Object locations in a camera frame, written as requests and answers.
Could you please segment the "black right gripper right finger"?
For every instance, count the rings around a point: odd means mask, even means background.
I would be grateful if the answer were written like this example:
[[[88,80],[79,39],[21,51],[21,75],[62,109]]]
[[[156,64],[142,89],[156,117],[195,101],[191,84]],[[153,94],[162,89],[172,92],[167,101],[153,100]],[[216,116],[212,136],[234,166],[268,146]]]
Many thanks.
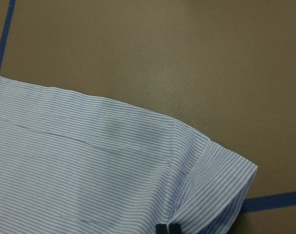
[[[169,224],[169,234],[182,234],[182,229],[180,224],[177,223],[171,223]]]

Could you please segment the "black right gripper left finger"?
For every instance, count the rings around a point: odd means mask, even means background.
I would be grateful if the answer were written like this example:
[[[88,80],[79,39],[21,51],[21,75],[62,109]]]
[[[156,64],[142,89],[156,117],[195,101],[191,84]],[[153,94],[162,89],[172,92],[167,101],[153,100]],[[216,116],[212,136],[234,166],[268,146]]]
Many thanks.
[[[168,234],[167,225],[166,224],[156,224],[155,234]]]

